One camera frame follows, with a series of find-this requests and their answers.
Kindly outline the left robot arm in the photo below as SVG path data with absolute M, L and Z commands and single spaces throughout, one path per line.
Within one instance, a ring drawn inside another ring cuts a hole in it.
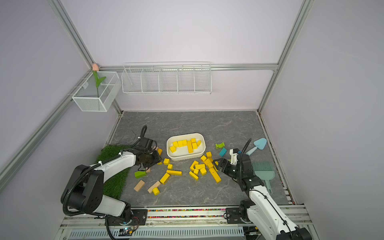
M 131 204 L 104 195 L 104 185 L 110 178 L 134 166 L 145 172 L 162 158 L 157 142 L 140 137 L 132 148 L 121 150 L 108 162 L 77 166 L 61 196 L 63 213 L 72 217 L 82 214 L 114 219 L 129 224 L 134 218 Z

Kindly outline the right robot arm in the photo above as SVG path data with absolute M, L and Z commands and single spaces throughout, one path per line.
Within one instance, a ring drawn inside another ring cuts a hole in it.
M 248 155 L 240 154 L 235 164 L 220 158 L 219 171 L 235 180 L 248 198 L 241 201 L 238 211 L 226 210 L 229 222 L 252 223 L 266 240 L 311 240 L 306 228 L 298 227 L 276 204 L 263 181 L 255 174 Z

